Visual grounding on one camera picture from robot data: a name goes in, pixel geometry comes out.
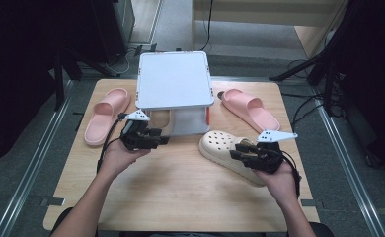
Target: slipper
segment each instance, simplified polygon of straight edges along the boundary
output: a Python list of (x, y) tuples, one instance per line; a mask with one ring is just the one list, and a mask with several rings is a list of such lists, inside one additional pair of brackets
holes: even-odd
[(130, 103), (130, 95), (123, 88), (107, 92), (103, 99), (94, 106), (94, 112), (85, 131), (88, 145), (101, 145), (119, 113), (123, 113)]
[(174, 129), (174, 112), (172, 110), (151, 111), (150, 128), (159, 128), (162, 130), (162, 136), (168, 136)]
[(244, 164), (232, 159), (230, 150), (236, 150), (235, 144), (253, 145), (246, 137), (236, 137), (220, 130), (213, 130), (206, 133), (199, 141), (198, 150), (202, 156), (227, 169), (241, 175), (257, 186), (264, 186), (265, 183)]
[(238, 89), (219, 93), (223, 105), (233, 114), (247, 122), (258, 133), (263, 130), (279, 130), (279, 122), (268, 112), (260, 98)]

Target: pink slipper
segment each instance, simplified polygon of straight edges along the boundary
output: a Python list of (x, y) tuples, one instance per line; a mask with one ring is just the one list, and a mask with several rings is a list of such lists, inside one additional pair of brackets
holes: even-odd
[(264, 108), (260, 98), (238, 89), (230, 89), (223, 92), (221, 100), (229, 111), (247, 122), (258, 133), (265, 129), (279, 130), (278, 121)]
[(107, 92), (104, 98), (94, 106), (91, 119), (85, 130), (85, 142), (88, 145), (101, 145), (119, 113), (127, 109), (130, 95), (123, 88)]

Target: hand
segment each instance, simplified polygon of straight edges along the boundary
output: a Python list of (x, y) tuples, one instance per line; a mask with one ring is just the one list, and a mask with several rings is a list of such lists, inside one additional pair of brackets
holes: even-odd
[(285, 161), (273, 174), (254, 170), (254, 173), (266, 183), (269, 193), (280, 206), (297, 200), (294, 178), (291, 172), (291, 167)]
[(138, 158), (149, 153), (150, 149), (130, 151), (121, 140), (116, 140), (107, 147), (99, 173), (108, 174), (115, 179)]

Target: person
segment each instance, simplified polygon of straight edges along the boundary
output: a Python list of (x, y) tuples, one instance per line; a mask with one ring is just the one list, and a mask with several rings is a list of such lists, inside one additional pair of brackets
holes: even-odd
[[(130, 164), (149, 152), (150, 150), (129, 151), (120, 140), (111, 143), (97, 176), (76, 205), (66, 211), (62, 220), (56, 222), (50, 236), (94, 236), (113, 180)], [(269, 192), (281, 208), (288, 235), (315, 236), (296, 198), (291, 167), (284, 161), (274, 174), (254, 172), (267, 184)]]

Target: gray carpet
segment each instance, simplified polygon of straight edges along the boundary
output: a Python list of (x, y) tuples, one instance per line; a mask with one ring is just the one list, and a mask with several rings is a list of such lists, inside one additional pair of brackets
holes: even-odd
[[(128, 58), (130, 68), (119, 76), (133, 78), (137, 72), (138, 57)], [(243, 58), (208, 56), (211, 75), (214, 80), (262, 80), (278, 75), (287, 70), (290, 61), (280, 59)], [(124, 59), (115, 65), (114, 70), (127, 68)], [(81, 115), (86, 109), (91, 93), (99, 79), (105, 78), (95, 70), (83, 67), (84, 76), (80, 82), (74, 82), (69, 107), (46, 153), (44, 161), (20, 214), (11, 230), (10, 236), (48, 236), (42, 227), (46, 207), (40, 206), (43, 197), (51, 197), (65, 164), (68, 152), (76, 135), (76, 128)], [(278, 83), (282, 93), (311, 95), (310, 87), (304, 79), (295, 77)], [(283, 97), (287, 113), (292, 119), (304, 99)], [(0, 220), (9, 199), (19, 185), (30, 163), (38, 143), (53, 115), (55, 98), (47, 101), (37, 116), (25, 129), (12, 150), (0, 159)], [(306, 105), (301, 114), (315, 107), (314, 102)], [(381, 217), (385, 223), (385, 170), (377, 171), (365, 165), (362, 152), (345, 120), (337, 122), (345, 131), (344, 137), (354, 155), (354, 162), (359, 167), (368, 191), (375, 203), (382, 209)], [(295, 131), (299, 134), (297, 145), (305, 167), (307, 179), (313, 197), (318, 206), (321, 222), (328, 225), (335, 236), (370, 236), (366, 222), (358, 203), (348, 184), (335, 148), (331, 142), (319, 113), (315, 112), (300, 121)], [(118, 236), (116, 232), (101, 231), (100, 236)], [(285, 236), (284, 233), (270, 233), (268, 236)]]

